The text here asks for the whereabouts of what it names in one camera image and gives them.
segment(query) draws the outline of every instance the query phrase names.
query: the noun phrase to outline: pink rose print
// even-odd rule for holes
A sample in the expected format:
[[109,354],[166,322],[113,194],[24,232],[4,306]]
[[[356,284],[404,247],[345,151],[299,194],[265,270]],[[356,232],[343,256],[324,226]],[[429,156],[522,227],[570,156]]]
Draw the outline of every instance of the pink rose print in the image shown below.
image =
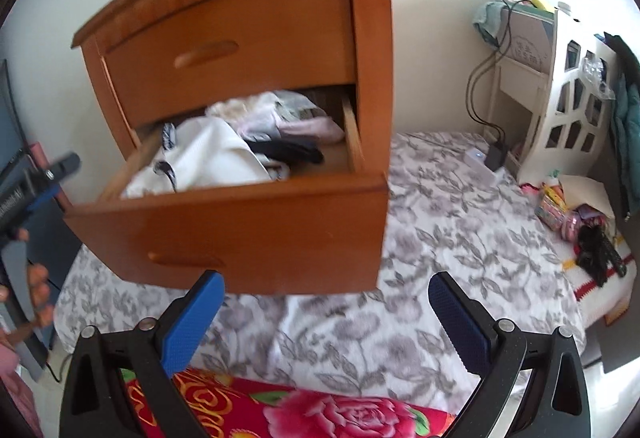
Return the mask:
[[414,438],[407,404],[383,398],[348,398],[293,391],[264,409],[273,438]]

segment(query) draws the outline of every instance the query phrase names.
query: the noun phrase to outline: hanging jacket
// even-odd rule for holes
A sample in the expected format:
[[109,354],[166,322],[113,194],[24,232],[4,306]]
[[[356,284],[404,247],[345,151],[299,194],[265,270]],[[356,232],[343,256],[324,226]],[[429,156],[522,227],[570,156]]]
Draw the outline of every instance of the hanging jacket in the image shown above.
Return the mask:
[[618,55],[621,76],[613,83],[611,134],[618,163],[622,212],[629,218],[640,211],[640,63],[620,36],[605,34]]

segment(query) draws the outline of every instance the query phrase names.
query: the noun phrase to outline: white power strip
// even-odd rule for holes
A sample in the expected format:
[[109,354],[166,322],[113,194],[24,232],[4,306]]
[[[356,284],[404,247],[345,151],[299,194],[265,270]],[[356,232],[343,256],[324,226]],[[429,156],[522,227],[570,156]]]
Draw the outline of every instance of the white power strip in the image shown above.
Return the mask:
[[487,187],[495,187],[504,179],[504,173],[506,171],[504,167],[500,167],[497,171],[493,172],[489,167],[484,165],[485,158],[486,154],[477,147],[473,147],[465,152],[465,163],[471,167],[478,177],[478,181]]

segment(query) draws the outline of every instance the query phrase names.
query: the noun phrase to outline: closed drawer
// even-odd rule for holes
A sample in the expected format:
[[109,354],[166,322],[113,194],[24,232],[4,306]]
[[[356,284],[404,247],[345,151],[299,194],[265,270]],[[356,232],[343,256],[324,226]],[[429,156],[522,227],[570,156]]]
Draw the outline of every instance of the closed drawer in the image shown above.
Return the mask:
[[219,100],[355,82],[350,0],[210,0],[105,56],[132,128]]
[[188,288],[217,269],[231,293],[331,294],[376,287],[386,220],[385,177],[365,168],[353,112],[327,168],[287,182],[119,199],[158,147],[134,153],[96,203],[67,216],[120,278]]

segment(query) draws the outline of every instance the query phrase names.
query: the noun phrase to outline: drawer handle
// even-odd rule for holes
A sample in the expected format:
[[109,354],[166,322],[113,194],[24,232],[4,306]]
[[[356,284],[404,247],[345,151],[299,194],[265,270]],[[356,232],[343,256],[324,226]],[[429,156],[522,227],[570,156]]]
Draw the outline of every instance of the drawer handle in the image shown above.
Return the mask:
[[225,268],[225,263],[210,255],[166,255],[156,252],[149,252],[149,261],[162,266],[192,266],[197,268],[221,269]]
[[175,57],[174,68],[193,68],[212,60],[233,55],[240,49],[234,40],[220,40],[219,42],[208,42],[197,47],[190,52],[182,53]]

